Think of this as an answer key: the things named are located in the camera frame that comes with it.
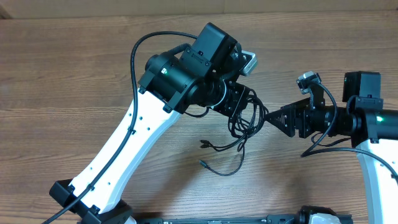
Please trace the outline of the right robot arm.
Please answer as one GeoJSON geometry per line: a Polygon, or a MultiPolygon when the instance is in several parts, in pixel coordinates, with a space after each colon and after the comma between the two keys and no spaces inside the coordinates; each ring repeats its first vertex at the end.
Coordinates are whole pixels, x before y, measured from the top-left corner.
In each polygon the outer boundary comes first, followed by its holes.
{"type": "Polygon", "coordinates": [[[297,79],[301,94],[309,97],[266,116],[267,122],[289,137],[312,138],[302,157],[326,152],[353,152],[360,163],[369,223],[397,223],[397,111],[384,109],[381,74],[347,72],[344,75],[345,107],[334,97],[318,73],[297,79]]]}

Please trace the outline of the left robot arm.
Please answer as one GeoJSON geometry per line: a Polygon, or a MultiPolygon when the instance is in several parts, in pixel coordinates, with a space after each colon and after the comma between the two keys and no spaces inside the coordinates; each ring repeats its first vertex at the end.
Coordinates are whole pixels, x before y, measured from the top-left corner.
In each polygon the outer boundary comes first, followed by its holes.
{"type": "Polygon", "coordinates": [[[121,195],[158,138],[191,105],[236,116],[247,105],[248,88],[238,84],[257,65],[256,55],[208,23],[192,44],[152,56],[124,118],[97,156],[76,177],[56,181],[50,196],[83,223],[133,223],[121,195]]]}

